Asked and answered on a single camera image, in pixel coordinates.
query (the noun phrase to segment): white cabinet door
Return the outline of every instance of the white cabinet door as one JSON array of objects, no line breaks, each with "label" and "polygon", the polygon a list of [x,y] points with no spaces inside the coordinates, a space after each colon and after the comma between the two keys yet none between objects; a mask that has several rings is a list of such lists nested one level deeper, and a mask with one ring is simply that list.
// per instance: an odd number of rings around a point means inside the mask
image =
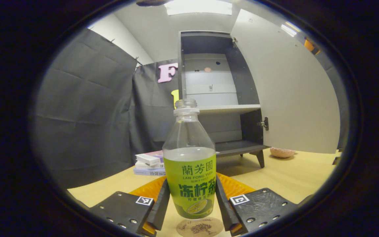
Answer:
[{"label": "white cabinet door", "polygon": [[264,144],[334,153],[340,133],[336,93],[325,70],[299,41],[271,22],[241,10],[230,33],[257,88],[269,130]]}]

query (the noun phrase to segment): green bottle label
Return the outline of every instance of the green bottle label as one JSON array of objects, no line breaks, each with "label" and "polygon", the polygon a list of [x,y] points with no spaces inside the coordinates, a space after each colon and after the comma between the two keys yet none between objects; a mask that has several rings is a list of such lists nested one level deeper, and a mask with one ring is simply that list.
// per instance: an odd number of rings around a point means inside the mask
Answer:
[{"label": "green bottle label", "polygon": [[182,217],[200,219],[212,213],[215,201],[215,161],[215,154],[190,162],[164,158],[170,195]]}]

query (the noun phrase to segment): cork coaster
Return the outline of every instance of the cork coaster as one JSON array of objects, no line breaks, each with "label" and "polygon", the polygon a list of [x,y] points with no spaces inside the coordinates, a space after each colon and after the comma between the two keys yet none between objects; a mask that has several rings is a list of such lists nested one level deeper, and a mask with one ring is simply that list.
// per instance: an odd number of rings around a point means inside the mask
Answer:
[{"label": "cork coaster", "polygon": [[186,219],[176,226],[176,231],[183,237],[212,237],[223,229],[223,223],[212,217],[199,220]]}]

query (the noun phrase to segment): plastic bottle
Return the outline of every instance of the plastic bottle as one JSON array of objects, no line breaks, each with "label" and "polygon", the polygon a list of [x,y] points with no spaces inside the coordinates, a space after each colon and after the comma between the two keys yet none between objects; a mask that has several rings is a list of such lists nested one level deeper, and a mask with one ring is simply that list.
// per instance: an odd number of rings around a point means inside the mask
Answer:
[{"label": "plastic bottle", "polygon": [[198,121],[194,99],[175,103],[176,122],[163,145],[164,168],[178,214],[200,219],[213,211],[215,201],[215,144]]}]

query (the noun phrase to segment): book stack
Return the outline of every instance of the book stack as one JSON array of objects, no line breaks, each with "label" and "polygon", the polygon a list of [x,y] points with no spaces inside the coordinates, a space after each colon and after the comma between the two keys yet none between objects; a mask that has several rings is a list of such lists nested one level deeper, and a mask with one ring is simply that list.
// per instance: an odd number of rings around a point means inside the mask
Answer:
[{"label": "book stack", "polygon": [[136,155],[134,174],[164,176],[163,152],[161,150]]}]

